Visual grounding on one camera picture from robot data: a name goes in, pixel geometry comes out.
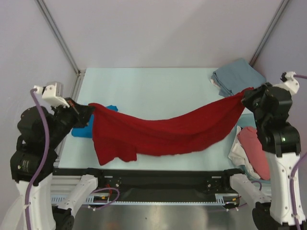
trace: white cloth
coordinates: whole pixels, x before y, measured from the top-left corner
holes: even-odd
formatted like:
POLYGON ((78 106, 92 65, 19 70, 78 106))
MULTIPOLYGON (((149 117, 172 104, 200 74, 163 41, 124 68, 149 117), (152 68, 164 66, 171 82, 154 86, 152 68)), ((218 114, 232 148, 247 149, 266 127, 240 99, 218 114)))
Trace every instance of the white cloth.
POLYGON ((232 163, 235 166, 245 165, 246 170, 252 177, 256 179, 260 179, 260 176, 256 172, 254 172, 253 166, 249 163, 248 157, 244 149, 242 148, 240 141, 237 138, 237 135, 240 131, 241 131, 241 127, 237 126, 236 127, 236 137, 235 137, 234 143, 232 144, 228 158, 232 161, 232 163))
POLYGON ((213 79, 210 79, 210 82, 212 83, 212 85, 214 85, 216 88, 218 88, 219 90, 221 89, 221 87, 219 87, 214 81, 213 79))

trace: pink cloth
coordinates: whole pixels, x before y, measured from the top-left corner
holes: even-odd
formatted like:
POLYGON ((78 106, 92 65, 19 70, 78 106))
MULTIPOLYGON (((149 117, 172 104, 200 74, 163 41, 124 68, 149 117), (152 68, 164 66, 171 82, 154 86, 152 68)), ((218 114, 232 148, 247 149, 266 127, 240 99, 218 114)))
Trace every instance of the pink cloth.
POLYGON ((257 138, 257 130, 253 127, 245 127, 237 135, 250 164, 263 180, 270 179, 270 168, 262 145, 257 138))

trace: blue cloth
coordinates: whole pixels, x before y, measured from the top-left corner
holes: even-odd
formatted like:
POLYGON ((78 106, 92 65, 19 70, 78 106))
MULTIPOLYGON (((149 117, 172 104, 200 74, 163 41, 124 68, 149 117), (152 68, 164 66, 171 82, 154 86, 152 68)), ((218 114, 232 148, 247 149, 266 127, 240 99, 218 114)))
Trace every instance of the blue cloth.
POLYGON ((241 165, 241 168, 244 171, 244 173, 246 174, 246 176, 249 178, 249 180, 251 180, 251 181, 259 181, 262 184, 271 184, 271 181, 265 181, 265 180, 254 178, 252 175, 249 174, 249 172, 247 171, 245 165, 241 165))
POLYGON ((252 126, 253 128, 256 128, 254 114, 242 114, 236 125, 240 126, 241 128, 248 127, 248 126, 252 126))
MULTIPOLYGON (((114 105, 107 106, 108 109, 118 111, 117 107, 114 105)), ((84 128, 73 128, 71 134, 73 137, 79 138, 93 138, 92 129, 93 129, 94 115, 91 116, 91 119, 88 123, 88 126, 84 128)))
POLYGON ((220 67, 211 79, 221 88, 220 95, 229 97, 248 87, 257 88, 266 82, 243 58, 220 67))

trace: gray folded cloth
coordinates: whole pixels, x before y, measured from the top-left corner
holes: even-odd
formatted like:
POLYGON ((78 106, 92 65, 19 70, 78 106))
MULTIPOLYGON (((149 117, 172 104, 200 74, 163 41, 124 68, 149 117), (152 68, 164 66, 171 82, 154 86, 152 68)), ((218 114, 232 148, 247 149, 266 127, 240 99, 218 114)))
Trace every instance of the gray folded cloth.
POLYGON ((220 95, 229 97, 248 87, 257 88, 266 79, 255 71, 243 58, 220 67, 211 79, 221 88, 220 95))

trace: gray wall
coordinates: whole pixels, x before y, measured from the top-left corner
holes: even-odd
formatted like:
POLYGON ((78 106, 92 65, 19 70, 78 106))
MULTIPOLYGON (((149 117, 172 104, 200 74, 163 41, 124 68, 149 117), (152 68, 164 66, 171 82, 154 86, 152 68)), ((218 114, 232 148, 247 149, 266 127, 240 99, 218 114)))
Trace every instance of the gray wall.
MULTIPOLYGON (((295 71, 307 75, 307 1, 290 2, 267 45, 265 46, 255 69, 267 80, 278 83, 284 71, 295 71)), ((307 151, 307 80, 298 79, 300 90, 293 96, 293 106, 289 122, 300 132, 302 152, 307 151)), ((307 210, 307 161, 300 167, 300 189, 304 210, 307 210)))
POLYGON ((45 0, 78 66, 251 59, 281 0, 45 0))
POLYGON ((34 106, 33 85, 58 80, 70 95, 76 78, 33 0, 0 1, 0 223, 17 197, 10 158, 20 114, 34 106))

